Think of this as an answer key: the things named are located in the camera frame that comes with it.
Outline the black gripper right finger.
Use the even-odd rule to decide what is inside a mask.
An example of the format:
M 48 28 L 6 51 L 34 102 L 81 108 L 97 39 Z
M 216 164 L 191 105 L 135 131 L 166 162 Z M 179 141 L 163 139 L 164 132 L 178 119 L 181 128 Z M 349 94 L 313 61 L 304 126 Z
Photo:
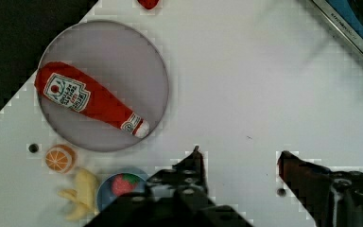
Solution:
M 363 172 L 333 171 L 286 150 L 278 168 L 279 177 L 317 227 L 363 227 Z

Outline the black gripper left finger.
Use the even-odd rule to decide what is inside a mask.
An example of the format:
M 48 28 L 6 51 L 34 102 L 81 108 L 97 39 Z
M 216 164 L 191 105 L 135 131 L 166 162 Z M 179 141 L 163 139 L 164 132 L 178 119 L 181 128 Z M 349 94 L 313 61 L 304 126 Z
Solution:
M 85 227 L 253 227 L 231 206 L 208 196 L 203 155 L 190 155 L 115 199 Z

